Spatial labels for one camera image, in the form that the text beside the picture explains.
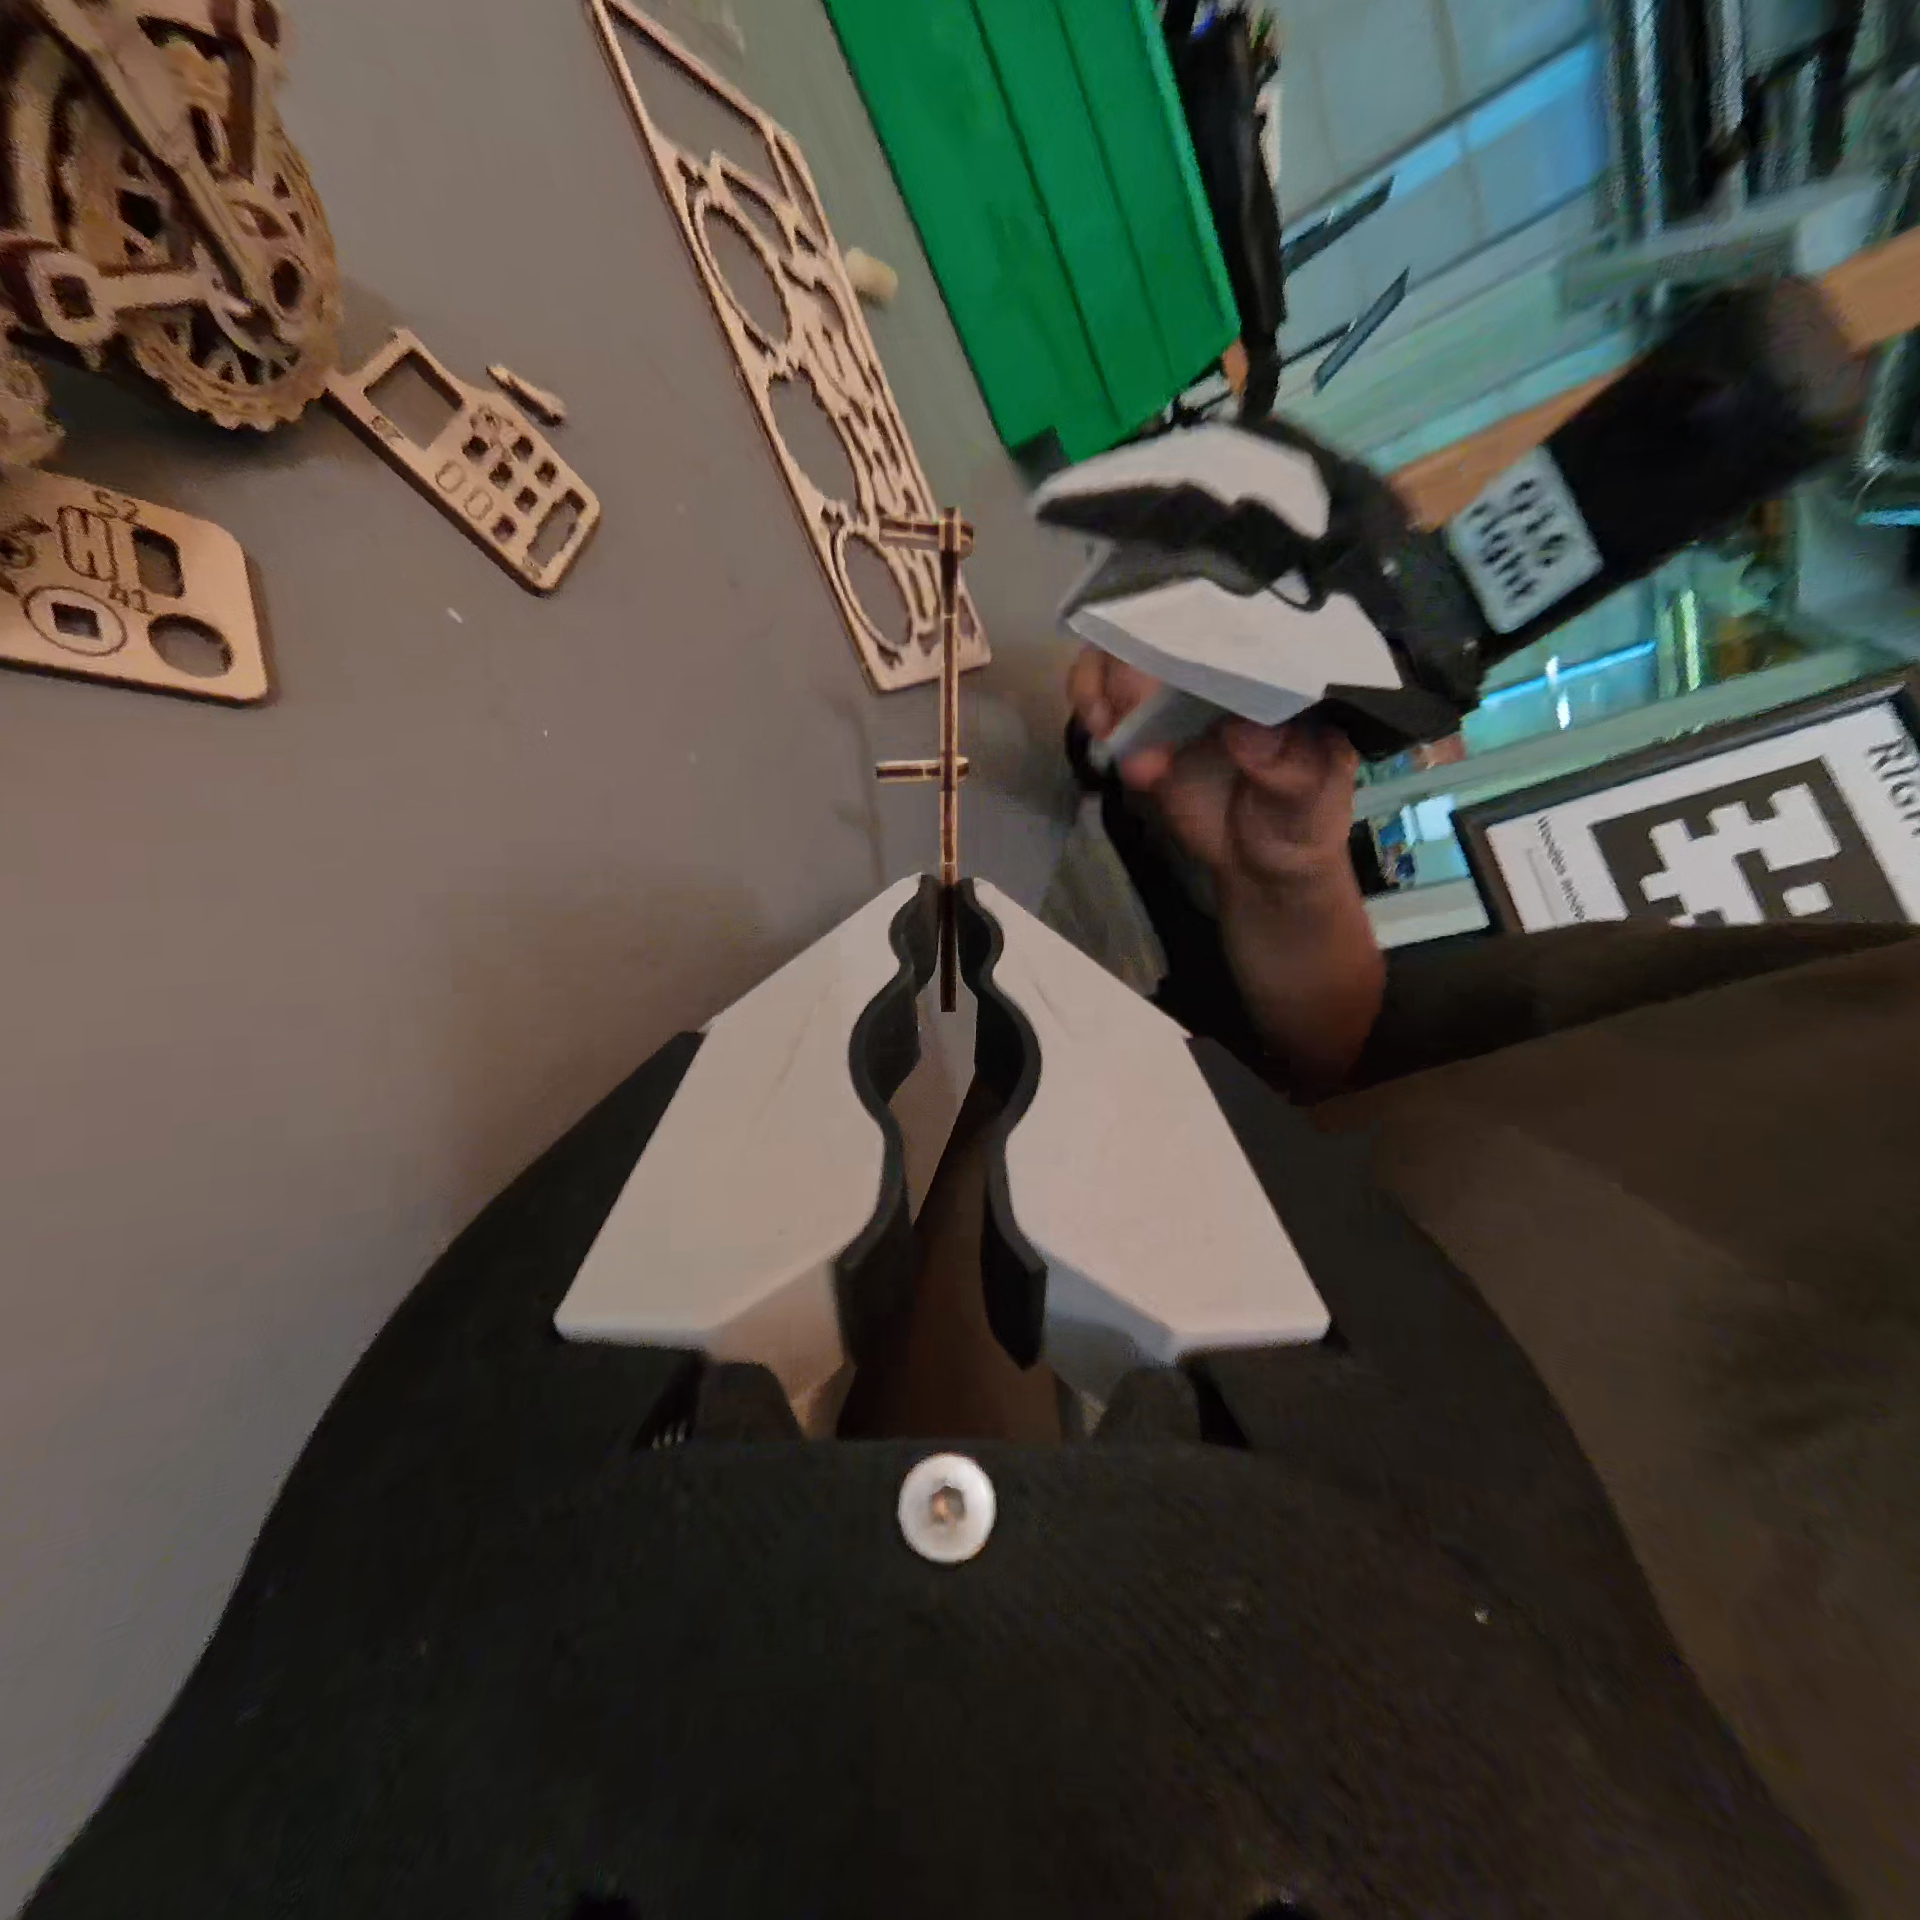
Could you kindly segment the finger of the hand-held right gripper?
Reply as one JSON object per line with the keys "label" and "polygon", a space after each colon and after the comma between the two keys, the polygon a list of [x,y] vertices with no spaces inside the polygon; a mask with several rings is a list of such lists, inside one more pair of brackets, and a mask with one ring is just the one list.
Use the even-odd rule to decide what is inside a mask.
{"label": "finger of the hand-held right gripper", "polygon": [[1279,569],[1325,540],[1331,489],[1309,449],[1201,423],[1097,453],[1046,478],[1032,518],[1111,548]]}
{"label": "finger of the hand-held right gripper", "polygon": [[1408,667],[1346,588],[1264,580],[1211,548],[1113,542],[1058,608],[1061,631],[1174,692],[1256,725],[1360,694],[1403,694]]}

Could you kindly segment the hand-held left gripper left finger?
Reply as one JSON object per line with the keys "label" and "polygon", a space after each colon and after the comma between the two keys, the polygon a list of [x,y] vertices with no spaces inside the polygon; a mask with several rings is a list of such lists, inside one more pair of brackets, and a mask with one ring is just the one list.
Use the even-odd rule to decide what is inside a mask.
{"label": "hand-held left gripper left finger", "polygon": [[827,1437],[899,1323],[946,1146],[940,886],[910,877],[692,1038],[553,1330],[755,1366]]}

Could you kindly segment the framed marker sign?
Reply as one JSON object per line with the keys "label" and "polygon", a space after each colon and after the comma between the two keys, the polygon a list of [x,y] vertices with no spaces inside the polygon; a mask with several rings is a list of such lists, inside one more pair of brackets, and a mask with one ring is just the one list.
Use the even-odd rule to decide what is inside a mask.
{"label": "framed marker sign", "polygon": [[1452,814],[1494,929],[1918,923],[1914,668]]}

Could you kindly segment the person's dark brown clothing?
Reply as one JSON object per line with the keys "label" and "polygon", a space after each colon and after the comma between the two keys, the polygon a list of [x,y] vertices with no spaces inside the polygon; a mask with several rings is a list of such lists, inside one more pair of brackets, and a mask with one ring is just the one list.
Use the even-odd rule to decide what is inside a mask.
{"label": "person's dark brown clothing", "polygon": [[1316,1120],[1545,1381],[1856,1911],[1916,1917],[1916,930],[1400,948]]}

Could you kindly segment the person's right hand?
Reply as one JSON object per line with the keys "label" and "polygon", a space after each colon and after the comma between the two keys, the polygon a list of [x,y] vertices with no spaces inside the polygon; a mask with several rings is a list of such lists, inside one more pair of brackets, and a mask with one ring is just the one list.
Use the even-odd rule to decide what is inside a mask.
{"label": "person's right hand", "polygon": [[1364,913],[1350,853],[1357,756],[1325,725],[1213,717],[1174,740],[1172,692],[1091,646],[1067,675],[1091,761],[1140,797],[1211,913]]}

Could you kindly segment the small wooden grid cutout piece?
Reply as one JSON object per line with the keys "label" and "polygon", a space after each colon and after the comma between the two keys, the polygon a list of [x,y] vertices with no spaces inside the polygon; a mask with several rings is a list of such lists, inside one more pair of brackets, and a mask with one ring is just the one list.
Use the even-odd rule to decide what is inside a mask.
{"label": "small wooden grid cutout piece", "polygon": [[[381,401],[413,372],[443,405],[415,430]],[[331,372],[325,398],[348,428],[520,588],[549,597],[604,525],[598,492],[553,446],[541,421],[499,388],[479,388],[396,328],[356,369]]]}

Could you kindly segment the wooden sheet with round cutouts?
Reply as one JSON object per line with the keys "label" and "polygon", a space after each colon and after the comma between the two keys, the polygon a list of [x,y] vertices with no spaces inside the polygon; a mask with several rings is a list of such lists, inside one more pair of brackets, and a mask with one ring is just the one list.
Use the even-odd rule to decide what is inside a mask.
{"label": "wooden sheet with round cutouts", "polygon": [[906,430],[804,149],[638,5],[588,20],[865,682],[938,684],[991,658],[938,548],[940,508]]}

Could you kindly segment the thin wooden handlebar piece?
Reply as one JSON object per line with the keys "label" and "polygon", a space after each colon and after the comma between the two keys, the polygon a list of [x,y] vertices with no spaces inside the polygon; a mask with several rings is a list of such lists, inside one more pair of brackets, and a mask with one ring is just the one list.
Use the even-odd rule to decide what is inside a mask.
{"label": "thin wooden handlebar piece", "polygon": [[962,562],[971,555],[973,530],[955,508],[933,517],[882,515],[878,540],[888,548],[933,555],[938,588],[938,754],[933,759],[878,761],[873,777],[882,784],[927,784],[938,793],[938,899],[936,963],[938,1007],[941,1015],[958,1010],[958,890],[962,884],[962,784],[967,764],[962,754],[962,661],[959,661],[959,586]]}

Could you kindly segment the wooden beam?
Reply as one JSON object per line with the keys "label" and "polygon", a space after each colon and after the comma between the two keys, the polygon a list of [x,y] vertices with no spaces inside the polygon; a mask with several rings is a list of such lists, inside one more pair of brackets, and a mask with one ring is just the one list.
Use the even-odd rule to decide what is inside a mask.
{"label": "wooden beam", "polygon": [[[1818,304],[1854,360],[1908,334],[1918,325],[1918,231],[1908,228],[1828,270]],[[1460,515],[1502,471],[1615,387],[1611,372],[1547,397],[1494,424],[1444,444],[1387,477],[1405,517],[1426,528]]]}

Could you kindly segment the small wooden square-hole piece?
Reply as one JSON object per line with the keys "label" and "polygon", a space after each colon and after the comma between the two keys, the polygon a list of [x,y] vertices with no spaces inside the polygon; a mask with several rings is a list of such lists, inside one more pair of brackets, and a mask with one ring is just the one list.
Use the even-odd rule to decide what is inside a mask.
{"label": "small wooden square-hole piece", "polygon": [[238,540],[44,471],[1,484],[1,665],[225,709],[272,694]]}

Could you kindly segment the green plastic bin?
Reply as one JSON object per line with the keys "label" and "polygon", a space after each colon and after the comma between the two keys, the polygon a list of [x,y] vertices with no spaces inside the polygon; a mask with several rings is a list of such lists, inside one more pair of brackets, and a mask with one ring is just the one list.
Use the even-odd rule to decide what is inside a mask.
{"label": "green plastic bin", "polygon": [[1157,6],[825,13],[1002,446],[1157,421],[1237,333]]}

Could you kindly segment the wooden motorcycle model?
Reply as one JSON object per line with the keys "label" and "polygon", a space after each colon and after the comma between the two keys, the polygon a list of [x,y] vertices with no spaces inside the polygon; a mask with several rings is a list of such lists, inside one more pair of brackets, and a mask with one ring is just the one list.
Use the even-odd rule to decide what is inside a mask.
{"label": "wooden motorcycle model", "polygon": [[4,5],[4,469],[62,443],[24,345],[225,430],[324,395],[342,276],[278,108],[288,39],[273,2]]}

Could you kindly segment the grey desk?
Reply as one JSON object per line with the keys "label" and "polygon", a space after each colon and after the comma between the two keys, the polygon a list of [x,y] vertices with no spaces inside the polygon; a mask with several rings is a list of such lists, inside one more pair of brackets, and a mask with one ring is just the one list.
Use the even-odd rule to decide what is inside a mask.
{"label": "grey desk", "polygon": [[283,1477],[477,1212],[932,861],[582,5],[288,5],[344,274],[562,397],[601,523],[520,588],[318,405],[49,369],[64,469],[227,530],[272,701],[4,675],[4,1917],[165,1714]]}

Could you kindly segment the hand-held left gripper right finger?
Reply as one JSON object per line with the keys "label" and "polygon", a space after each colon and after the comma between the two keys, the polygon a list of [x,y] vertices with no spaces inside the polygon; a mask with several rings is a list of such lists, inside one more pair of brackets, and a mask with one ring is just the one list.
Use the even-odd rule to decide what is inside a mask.
{"label": "hand-held left gripper right finger", "polygon": [[1191,1357],[1309,1347],[1331,1312],[1188,1032],[987,883],[953,893],[987,1137],[987,1327],[1106,1403]]}

